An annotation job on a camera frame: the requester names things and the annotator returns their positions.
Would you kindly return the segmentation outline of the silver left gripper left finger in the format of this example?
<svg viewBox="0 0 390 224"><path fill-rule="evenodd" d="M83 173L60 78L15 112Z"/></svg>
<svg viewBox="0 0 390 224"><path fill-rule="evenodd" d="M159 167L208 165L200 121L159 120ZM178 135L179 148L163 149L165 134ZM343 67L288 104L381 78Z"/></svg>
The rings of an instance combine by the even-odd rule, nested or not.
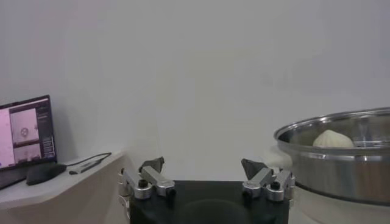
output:
<svg viewBox="0 0 390 224"><path fill-rule="evenodd" d="M176 196L176 184L161 174L164 163L161 156L144 161L138 170L122 168L119 172L121 182L129 195L136 200L148 200L155 191L158 196L172 200Z"/></svg>

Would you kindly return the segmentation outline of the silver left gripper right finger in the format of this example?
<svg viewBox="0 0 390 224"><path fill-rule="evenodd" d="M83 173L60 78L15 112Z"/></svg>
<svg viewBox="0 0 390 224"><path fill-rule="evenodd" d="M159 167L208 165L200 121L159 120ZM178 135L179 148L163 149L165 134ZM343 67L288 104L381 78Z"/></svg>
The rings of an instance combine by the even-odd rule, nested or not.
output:
<svg viewBox="0 0 390 224"><path fill-rule="evenodd" d="M260 197L272 202L291 202L294 198L295 176L288 170L275 173L265 163L242 159L241 165L247 181L242 183L243 198L246 203Z"/></svg>

